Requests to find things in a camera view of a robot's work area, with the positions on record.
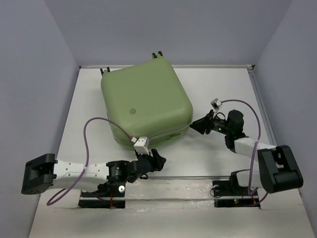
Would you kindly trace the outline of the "green hard-shell suitcase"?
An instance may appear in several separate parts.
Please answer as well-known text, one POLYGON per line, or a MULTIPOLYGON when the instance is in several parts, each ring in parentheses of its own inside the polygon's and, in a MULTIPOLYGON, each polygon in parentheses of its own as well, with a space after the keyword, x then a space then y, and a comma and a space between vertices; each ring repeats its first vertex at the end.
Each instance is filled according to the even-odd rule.
POLYGON ((110 70, 101 79, 107 118, 115 141, 128 148, 128 135, 147 137, 158 147, 183 136, 193 119, 193 105, 162 52, 150 61, 110 70))

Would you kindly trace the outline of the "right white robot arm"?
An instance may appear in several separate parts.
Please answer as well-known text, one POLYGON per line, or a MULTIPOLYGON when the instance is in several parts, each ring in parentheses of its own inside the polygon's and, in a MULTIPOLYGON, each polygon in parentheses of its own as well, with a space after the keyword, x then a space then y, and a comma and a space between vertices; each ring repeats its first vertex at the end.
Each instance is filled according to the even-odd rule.
POLYGON ((252 175, 259 178, 253 187, 263 188, 267 193, 298 189, 304 179, 291 148, 259 143, 243 132, 244 115, 231 110, 226 119, 219 118, 214 110, 192 122, 190 128, 200 134, 216 131, 224 135, 226 147, 233 153, 244 155, 258 162, 259 170, 252 175))

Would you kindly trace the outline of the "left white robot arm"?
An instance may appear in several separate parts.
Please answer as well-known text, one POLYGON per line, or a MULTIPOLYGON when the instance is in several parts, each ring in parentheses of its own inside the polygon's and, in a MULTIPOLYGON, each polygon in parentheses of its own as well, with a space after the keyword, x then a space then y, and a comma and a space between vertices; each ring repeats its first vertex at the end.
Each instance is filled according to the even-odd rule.
POLYGON ((57 160, 54 154, 44 154, 25 164, 21 193, 42 194, 48 189, 79 189, 104 196, 108 192, 124 193, 127 183, 147 179, 148 173, 163 169, 166 158, 156 149, 149 154, 137 154, 136 160, 84 164, 57 160))

